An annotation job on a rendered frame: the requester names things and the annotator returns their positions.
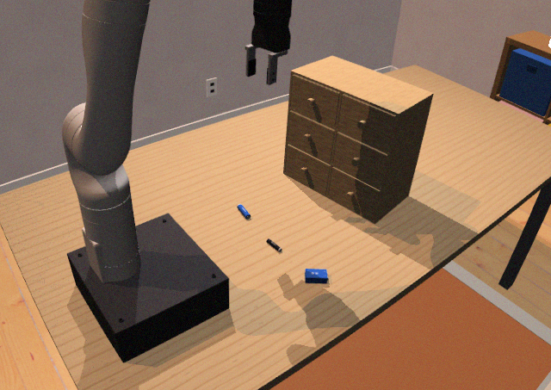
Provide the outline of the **brown wooden drawer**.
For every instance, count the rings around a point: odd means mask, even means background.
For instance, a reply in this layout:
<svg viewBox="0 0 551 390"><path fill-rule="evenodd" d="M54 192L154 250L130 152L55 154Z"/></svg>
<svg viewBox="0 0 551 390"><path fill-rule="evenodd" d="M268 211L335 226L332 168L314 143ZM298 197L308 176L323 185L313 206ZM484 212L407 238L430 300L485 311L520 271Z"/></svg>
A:
<svg viewBox="0 0 551 390"><path fill-rule="evenodd" d="M380 190L332 167L328 196L333 200L374 220L379 195Z"/></svg>
<svg viewBox="0 0 551 390"><path fill-rule="evenodd" d="M293 75L290 108L336 127L339 95L340 92Z"/></svg>
<svg viewBox="0 0 551 390"><path fill-rule="evenodd" d="M335 130L290 111L288 142L329 163L331 162L334 133Z"/></svg>
<svg viewBox="0 0 551 390"><path fill-rule="evenodd" d="M388 152L395 117L343 94L337 129Z"/></svg>
<svg viewBox="0 0 551 390"><path fill-rule="evenodd" d="M333 164L381 188L387 154L337 132Z"/></svg>
<svg viewBox="0 0 551 390"><path fill-rule="evenodd" d="M288 144L285 173L326 195L330 165Z"/></svg>

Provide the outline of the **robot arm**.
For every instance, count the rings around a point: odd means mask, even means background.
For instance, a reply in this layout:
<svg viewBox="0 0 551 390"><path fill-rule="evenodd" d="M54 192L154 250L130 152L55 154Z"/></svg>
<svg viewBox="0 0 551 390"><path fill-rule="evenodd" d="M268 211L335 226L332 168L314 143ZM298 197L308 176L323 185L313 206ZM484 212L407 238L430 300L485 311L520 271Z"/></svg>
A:
<svg viewBox="0 0 551 390"><path fill-rule="evenodd" d="M62 128L86 251L102 283L130 278L141 263L123 163L131 146L133 92L150 1L84 0L86 103L70 111Z"/></svg>

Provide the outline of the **brown wooden chest of drawers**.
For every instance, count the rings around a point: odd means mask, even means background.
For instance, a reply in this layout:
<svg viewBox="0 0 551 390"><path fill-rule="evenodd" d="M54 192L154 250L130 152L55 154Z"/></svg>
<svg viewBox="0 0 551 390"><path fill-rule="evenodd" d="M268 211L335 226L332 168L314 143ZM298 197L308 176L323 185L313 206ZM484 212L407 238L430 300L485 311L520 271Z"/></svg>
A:
<svg viewBox="0 0 551 390"><path fill-rule="evenodd" d="M324 122L318 121L308 115L304 115L301 112L290 108L293 75L303 77L317 84L321 84L327 88L340 92L336 127L331 127ZM396 115L388 152L385 152L374 145L370 145L361 139L337 129L343 94ZM434 93L420 89L414 85L402 82L393 77L389 77L377 71L370 70L334 56L330 56L292 70L289 86L288 120L283 174L349 209L353 213L360 215L364 219L376 224L385 215L398 206L407 196L409 196L433 94ZM288 142L289 116L291 110L335 130L330 163ZM355 176L333 164L337 132L345 134L352 139L356 139L365 145L369 145L374 149L387 154L387 162L381 188L378 188L360 177ZM330 165L326 195L285 173L288 144ZM335 167L380 190L374 220L368 219L367 217L328 196L332 167Z"/></svg>

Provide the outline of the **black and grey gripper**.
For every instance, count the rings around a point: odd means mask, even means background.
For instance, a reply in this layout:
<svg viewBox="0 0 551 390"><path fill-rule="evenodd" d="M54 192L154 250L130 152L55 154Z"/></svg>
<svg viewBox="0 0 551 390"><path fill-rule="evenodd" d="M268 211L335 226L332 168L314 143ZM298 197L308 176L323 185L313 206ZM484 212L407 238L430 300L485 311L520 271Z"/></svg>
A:
<svg viewBox="0 0 551 390"><path fill-rule="evenodd" d="M292 0L254 0L255 25L251 32L251 44L245 46L247 77L256 74L256 48L260 47L272 52L269 53L267 84L276 83L277 59L288 54L290 48L288 24L291 10Z"/></svg>

